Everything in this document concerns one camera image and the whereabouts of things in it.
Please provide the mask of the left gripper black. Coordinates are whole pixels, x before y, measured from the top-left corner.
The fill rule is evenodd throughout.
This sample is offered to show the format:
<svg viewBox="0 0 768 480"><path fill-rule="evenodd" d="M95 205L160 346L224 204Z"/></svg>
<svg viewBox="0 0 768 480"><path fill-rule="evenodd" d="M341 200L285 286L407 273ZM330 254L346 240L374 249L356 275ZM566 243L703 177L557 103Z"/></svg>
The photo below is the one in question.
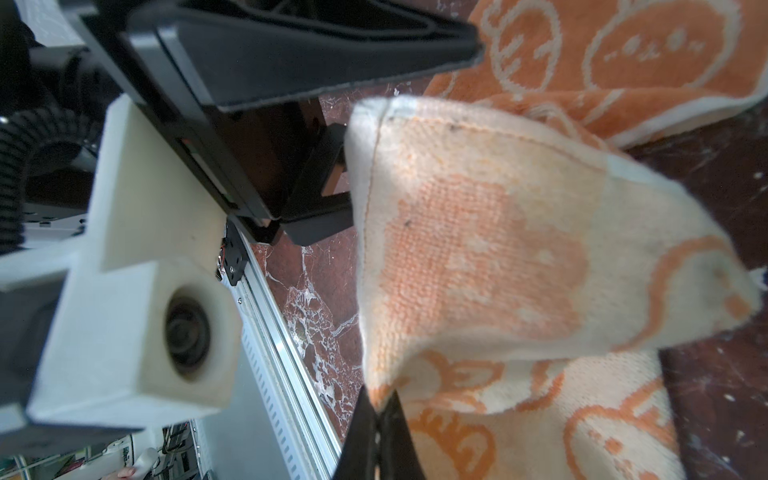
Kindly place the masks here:
<svg viewBox="0 0 768 480"><path fill-rule="evenodd" d="M64 1L79 46L1 5L1 239L86 210L108 105L127 94L259 243L353 226L326 93L477 64L476 27L394 1Z"/></svg>

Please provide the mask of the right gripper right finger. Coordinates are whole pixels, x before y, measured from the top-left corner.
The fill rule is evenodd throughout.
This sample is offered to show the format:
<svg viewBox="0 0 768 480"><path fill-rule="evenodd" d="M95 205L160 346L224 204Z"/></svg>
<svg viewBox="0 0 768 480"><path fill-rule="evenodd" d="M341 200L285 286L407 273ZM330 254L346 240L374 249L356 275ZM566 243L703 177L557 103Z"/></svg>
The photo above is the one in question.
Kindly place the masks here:
<svg viewBox="0 0 768 480"><path fill-rule="evenodd" d="M379 416L379 478L426 479L396 392L391 395Z"/></svg>

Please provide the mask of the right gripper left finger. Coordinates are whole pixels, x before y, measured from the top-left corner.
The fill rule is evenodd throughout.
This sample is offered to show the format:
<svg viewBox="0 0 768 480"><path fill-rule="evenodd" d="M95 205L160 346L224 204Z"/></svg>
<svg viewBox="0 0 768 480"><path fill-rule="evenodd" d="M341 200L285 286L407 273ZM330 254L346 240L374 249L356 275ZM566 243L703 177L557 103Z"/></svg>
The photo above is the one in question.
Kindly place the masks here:
<svg viewBox="0 0 768 480"><path fill-rule="evenodd" d="M362 386L333 480L372 480L378 464L378 415Z"/></svg>

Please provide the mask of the orange patterned towel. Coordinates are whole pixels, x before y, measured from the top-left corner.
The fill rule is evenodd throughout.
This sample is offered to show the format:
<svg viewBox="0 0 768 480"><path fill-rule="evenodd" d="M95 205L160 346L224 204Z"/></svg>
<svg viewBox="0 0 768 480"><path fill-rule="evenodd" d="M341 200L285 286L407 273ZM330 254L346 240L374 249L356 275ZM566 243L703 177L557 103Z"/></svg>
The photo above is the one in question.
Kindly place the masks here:
<svg viewBox="0 0 768 480"><path fill-rule="evenodd" d="M658 353L746 323L728 234L631 146L767 95L763 1L481 1L486 52L346 133L363 375L426 479L681 479Z"/></svg>

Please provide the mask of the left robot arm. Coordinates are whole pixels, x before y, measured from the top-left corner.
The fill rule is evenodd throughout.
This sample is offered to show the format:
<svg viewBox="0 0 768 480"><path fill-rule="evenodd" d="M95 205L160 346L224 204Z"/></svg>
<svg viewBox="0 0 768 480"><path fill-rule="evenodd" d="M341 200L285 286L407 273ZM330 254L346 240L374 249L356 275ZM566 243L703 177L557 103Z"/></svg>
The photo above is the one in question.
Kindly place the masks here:
<svg viewBox="0 0 768 480"><path fill-rule="evenodd" d="M353 224L326 194L345 129L319 99L476 65L471 24L396 1L64 1L78 46L1 5L1 249L26 222L86 212L108 106L127 95L257 243Z"/></svg>

